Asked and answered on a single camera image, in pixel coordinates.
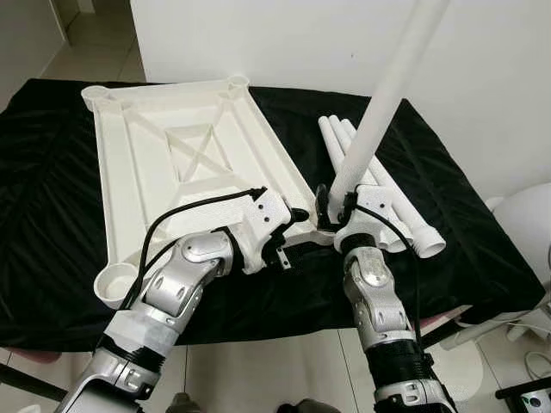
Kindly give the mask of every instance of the white pvc pipe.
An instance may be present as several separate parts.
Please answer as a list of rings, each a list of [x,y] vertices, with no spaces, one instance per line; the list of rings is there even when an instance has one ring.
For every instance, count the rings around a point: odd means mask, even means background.
[[[325,146],[329,152],[329,158],[335,173],[340,169],[341,163],[344,160],[344,153],[341,149],[340,144],[338,143],[337,137],[331,128],[329,119],[327,116],[322,116],[318,119],[319,129],[321,129],[321,135],[324,137]]]
[[[418,0],[398,47],[377,85],[348,155],[329,193],[329,218],[337,222],[344,196],[361,180],[392,120],[413,72],[429,45],[449,0]]]
[[[355,129],[349,120],[343,120],[344,130],[354,133]],[[404,221],[413,235],[413,248],[421,258],[430,258],[435,256],[444,248],[446,241],[438,233],[436,228],[428,225],[418,210],[413,206],[406,194],[400,189],[387,169],[383,166],[377,157],[373,157],[369,163],[369,171],[379,185],[387,187],[393,191],[393,208],[398,217]]]
[[[337,135],[338,143],[341,145],[341,149],[346,154],[350,145],[352,144],[352,138],[354,138],[354,136],[356,135],[356,129],[348,119],[339,121],[338,117],[334,114],[329,117],[329,122],[331,123],[331,127],[333,128],[333,132],[335,133],[335,135]],[[367,183],[368,185],[379,185],[369,168],[365,169],[365,172],[361,179],[361,183]],[[394,222],[399,221],[398,215],[396,214],[394,207],[391,207],[388,210],[388,219]],[[411,233],[409,231],[406,231],[406,234],[404,235],[409,238],[411,236]]]
[[[321,134],[324,137],[325,146],[327,147],[327,150],[329,152],[333,169],[335,170],[335,173],[338,173],[338,170],[341,167],[341,163],[344,160],[344,153],[350,146],[352,139],[350,135],[344,130],[341,122],[335,115],[330,116],[329,120],[327,120],[327,117],[322,116],[318,119],[318,123]],[[366,173],[362,179],[362,183],[377,185],[377,181],[375,180],[373,175],[371,175],[371,172],[369,172],[369,170],[366,170]],[[388,219],[392,221],[397,228],[399,228],[399,230],[410,243],[413,242],[413,236],[409,228],[407,228],[406,224],[399,220],[398,215],[392,208],[388,210]],[[392,230],[386,228],[384,232],[385,239],[387,240],[387,246],[385,248],[388,252],[400,252],[406,249],[406,246],[401,242],[399,237]]]

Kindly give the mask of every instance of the black fabric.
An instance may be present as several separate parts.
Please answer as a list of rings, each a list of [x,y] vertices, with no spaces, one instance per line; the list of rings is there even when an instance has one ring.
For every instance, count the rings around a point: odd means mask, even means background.
[[[93,293],[107,261],[90,83],[30,80],[0,114],[0,346],[90,350],[113,312]],[[108,87],[121,84],[105,83]],[[310,188],[334,174],[317,119],[358,123],[361,96],[251,88]],[[438,137],[403,101],[377,152],[426,220],[446,239],[420,263],[423,317],[474,305],[485,316],[531,308],[543,290]],[[179,343],[292,336],[352,326],[342,257],[306,244],[293,269],[233,274],[207,286]],[[407,309],[414,298],[406,254],[386,256]]]

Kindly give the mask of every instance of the black cable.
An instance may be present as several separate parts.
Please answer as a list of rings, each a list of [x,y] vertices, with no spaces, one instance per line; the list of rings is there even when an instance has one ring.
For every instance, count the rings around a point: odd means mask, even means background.
[[[207,198],[205,200],[198,200],[196,202],[192,202],[187,205],[182,205],[180,207],[176,207],[174,209],[171,209],[167,211],[166,213],[163,213],[160,215],[157,219],[153,221],[149,229],[147,230],[147,233],[145,234],[144,243],[141,249],[141,255],[139,258],[139,268],[138,268],[138,277],[130,287],[130,290],[128,290],[127,296],[124,298],[121,309],[126,310],[130,307],[130,305],[138,298],[139,292],[141,291],[141,287],[144,281],[145,276],[145,261],[147,260],[147,250],[149,249],[149,244],[153,238],[153,233],[157,229],[157,227],[163,222],[165,219],[171,217],[172,215],[176,215],[177,213],[182,213],[183,211],[187,211],[192,208],[202,207],[207,204],[213,204],[216,202],[223,202],[225,200],[235,200],[236,198],[241,198],[243,196],[252,196],[253,198],[256,198],[260,196],[266,188],[253,188],[253,189],[247,189],[246,191],[237,192],[235,194],[228,194],[228,195],[221,195],[221,196],[215,196],[213,198]]]
[[[415,338],[417,340],[417,344],[419,348],[423,348],[421,345],[421,300],[420,300],[420,288],[419,288],[419,267],[418,267],[418,259],[417,255],[415,254],[415,250],[410,245],[410,243],[407,242],[406,237],[402,232],[394,226],[392,222],[390,222],[388,219],[382,217],[378,213],[374,213],[373,211],[368,210],[366,207],[361,205],[355,205],[355,209],[358,211],[362,211],[363,213],[366,213],[367,215],[370,215],[371,217],[378,219],[380,222],[382,222],[384,225],[386,225],[388,228],[392,230],[396,234],[396,236],[399,238],[399,240],[404,243],[406,246],[406,249],[411,255],[412,261],[413,261],[413,267],[415,272],[415,315],[413,317],[413,328],[415,329]]]
[[[152,269],[152,266],[155,262],[158,261],[158,259],[164,255],[164,253],[166,251],[168,251],[169,249],[171,249],[175,243],[178,242],[178,239],[173,239],[172,241],[170,241],[168,244],[166,244],[148,263],[147,265],[145,266],[145,272],[144,274],[147,274],[147,272]]]

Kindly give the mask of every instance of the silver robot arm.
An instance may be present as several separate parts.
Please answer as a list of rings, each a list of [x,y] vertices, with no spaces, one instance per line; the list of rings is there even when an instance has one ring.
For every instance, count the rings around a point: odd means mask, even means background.
[[[369,185],[358,185],[347,203],[346,225],[337,232],[335,247],[344,254],[344,292],[375,383],[375,411],[456,412],[432,372],[432,359],[418,346],[394,277],[375,248],[375,234],[387,224],[366,210],[373,208],[384,219],[390,196],[378,191],[374,202]]]
[[[203,288],[232,268],[232,240],[223,231],[180,238],[129,310],[117,311],[94,356],[56,413],[138,412],[164,359],[185,330]]]
[[[140,412],[161,366],[201,301],[204,287],[239,266],[247,274],[266,265],[293,222],[305,213],[287,207],[279,194],[256,191],[243,204],[243,219],[213,232],[178,239],[160,268],[127,310],[118,310],[96,352],[55,413]]]

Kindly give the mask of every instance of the tiled floor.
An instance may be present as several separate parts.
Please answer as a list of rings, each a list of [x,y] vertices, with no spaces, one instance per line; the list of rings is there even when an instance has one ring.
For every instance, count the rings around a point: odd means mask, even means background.
[[[67,29],[69,45],[42,77],[85,81],[144,82],[132,12],[123,0],[98,1],[97,12],[78,15]]]
[[[44,77],[86,81],[144,82],[145,76],[125,1],[96,0],[97,15],[79,15],[69,26],[70,46],[47,68]],[[533,336],[505,339],[505,328],[479,340],[483,365],[481,386],[461,412],[501,412],[505,405],[493,393],[528,377],[523,355],[548,350]],[[67,387],[82,371],[88,354],[64,354],[52,365],[40,365],[0,349],[0,362]],[[451,376],[459,363],[451,363]],[[343,413],[373,411],[373,380],[357,333],[327,330],[308,336],[263,342],[232,342],[175,348],[164,364],[146,412],[164,412],[174,393],[187,391],[208,413],[270,413],[284,402],[316,398]],[[46,413],[55,403],[7,385],[0,385],[0,413],[38,403]]]
[[[458,409],[461,413],[507,411],[493,393],[527,380],[523,355],[527,351],[547,351],[548,345],[530,334],[508,342],[505,328],[500,328],[479,339],[477,346],[483,367],[481,385],[474,396],[457,403]],[[445,352],[440,353],[440,357],[446,357]],[[9,357],[10,366],[60,387],[69,386],[89,359],[88,354],[64,354],[52,365],[41,365],[5,351],[0,351],[0,357]],[[439,363],[448,366],[440,376],[448,381],[456,398],[461,395],[449,380],[461,375],[465,364],[464,360]],[[142,406],[145,412],[163,413],[174,394],[184,390],[207,413],[270,413],[281,403],[297,403],[302,398],[318,399],[343,413],[367,413],[373,411],[374,402],[373,381],[352,329],[262,342],[174,348],[164,363],[155,392]],[[56,406],[7,385],[0,385],[0,400],[0,413],[14,413],[29,404],[40,404],[48,413]]]

